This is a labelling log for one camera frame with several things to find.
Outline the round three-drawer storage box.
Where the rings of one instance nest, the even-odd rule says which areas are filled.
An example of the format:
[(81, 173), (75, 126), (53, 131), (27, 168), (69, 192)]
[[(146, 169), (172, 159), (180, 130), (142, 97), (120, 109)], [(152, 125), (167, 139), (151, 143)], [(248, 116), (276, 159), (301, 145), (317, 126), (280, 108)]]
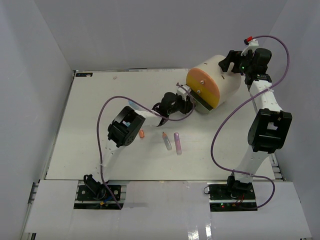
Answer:
[(215, 55), (187, 73), (186, 85), (195, 99), (195, 110), (201, 114), (210, 114), (240, 88), (241, 75), (231, 72), (234, 65), (230, 64), (226, 72), (219, 66), (224, 59), (223, 55)]

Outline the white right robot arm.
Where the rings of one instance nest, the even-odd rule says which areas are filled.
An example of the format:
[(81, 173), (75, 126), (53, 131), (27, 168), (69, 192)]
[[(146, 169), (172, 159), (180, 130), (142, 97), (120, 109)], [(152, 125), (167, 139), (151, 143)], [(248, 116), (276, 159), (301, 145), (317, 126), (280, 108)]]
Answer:
[(248, 131), (248, 149), (235, 171), (228, 178), (234, 181), (225, 188), (226, 195), (236, 200), (244, 193), (242, 185), (252, 183), (257, 170), (269, 155), (281, 149), (285, 143), (292, 114), (283, 111), (272, 92), (272, 80), (267, 74), (272, 53), (265, 48), (248, 50), (247, 53), (231, 50), (227, 57), (219, 62), (223, 72), (234, 64), (231, 72), (245, 76), (256, 117)]

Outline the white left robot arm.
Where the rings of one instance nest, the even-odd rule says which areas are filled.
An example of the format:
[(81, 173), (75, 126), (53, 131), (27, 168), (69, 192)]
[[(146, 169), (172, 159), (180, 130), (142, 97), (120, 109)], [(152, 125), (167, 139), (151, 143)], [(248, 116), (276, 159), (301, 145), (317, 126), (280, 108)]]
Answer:
[(96, 124), (97, 147), (99, 154), (99, 175), (103, 184), (109, 182), (112, 168), (122, 150), (133, 143), (143, 126), (161, 127), (168, 121), (179, 122), (191, 115), (195, 109), (195, 100), (187, 92), (178, 94), (167, 92), (162, 100), (151, 109), (125, 97), (140, 109), (125, 106), (107, 128), (107, 141), (104, 147), (100, 138), (100, 121), (107, 104), (117, 96), (108, 99), (102, 106)]

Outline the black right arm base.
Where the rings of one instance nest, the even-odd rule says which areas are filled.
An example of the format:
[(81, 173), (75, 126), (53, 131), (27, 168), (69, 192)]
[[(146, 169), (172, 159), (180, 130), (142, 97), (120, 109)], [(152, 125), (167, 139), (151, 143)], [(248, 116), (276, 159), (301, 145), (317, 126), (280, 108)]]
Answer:
[(235, 180), (233, 175), (225, 183), (208, 183), (203, 193), (209, 197), (211, 212), (257, 211), (253, 184)]

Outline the pink purple highlighter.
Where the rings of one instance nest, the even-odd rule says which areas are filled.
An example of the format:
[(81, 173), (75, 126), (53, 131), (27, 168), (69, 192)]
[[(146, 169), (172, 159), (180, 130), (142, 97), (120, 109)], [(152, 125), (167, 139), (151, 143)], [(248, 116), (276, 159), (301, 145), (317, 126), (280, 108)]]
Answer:
[(181, 147), (181, 141), (180, 141), (180, 136), (178, 132), (175, 132), (173, 134), (174, 136), (174, 142), (175, 142), (175, 148), (176, 148), (176, 154), (181, 155), (182, 154), (182, 147)]

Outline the orange highlighter body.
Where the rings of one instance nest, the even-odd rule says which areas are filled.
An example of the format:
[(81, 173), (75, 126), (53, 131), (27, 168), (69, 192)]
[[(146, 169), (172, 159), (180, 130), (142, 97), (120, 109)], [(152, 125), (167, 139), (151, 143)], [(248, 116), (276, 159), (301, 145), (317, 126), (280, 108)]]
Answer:
[(162, 139), (164, 141), (166, 149), (168, 151), (172, 150), (172, 145), (171, 145), (170, 139), (169, 139), (168, 135), (165, 132), (162, 133)]

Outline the orange highlighter cap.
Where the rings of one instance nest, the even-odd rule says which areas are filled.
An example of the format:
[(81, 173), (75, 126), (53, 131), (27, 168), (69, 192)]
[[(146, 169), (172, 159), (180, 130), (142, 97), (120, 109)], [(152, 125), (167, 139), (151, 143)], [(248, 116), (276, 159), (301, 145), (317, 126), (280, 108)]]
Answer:
[(138, 132), (138, 134), (139, 134), (140, 138), (144, 138), (145, 137), (145, 133), (144, 133), (144, 131), (142, 129)]

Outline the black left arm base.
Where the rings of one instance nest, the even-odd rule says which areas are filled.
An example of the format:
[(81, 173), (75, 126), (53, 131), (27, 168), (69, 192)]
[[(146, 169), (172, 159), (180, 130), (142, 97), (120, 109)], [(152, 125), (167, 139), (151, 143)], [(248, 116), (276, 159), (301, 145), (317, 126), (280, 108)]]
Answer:
[(75, 202), (73, 208), (75, 210), (120, 210), (118, 204), (122, 208), (124, 205), (124, 191), (121, 185), (106, 186), (93, 178), (93, 175), (86, 174), (83, 177), (83, 183), (77, 188)]

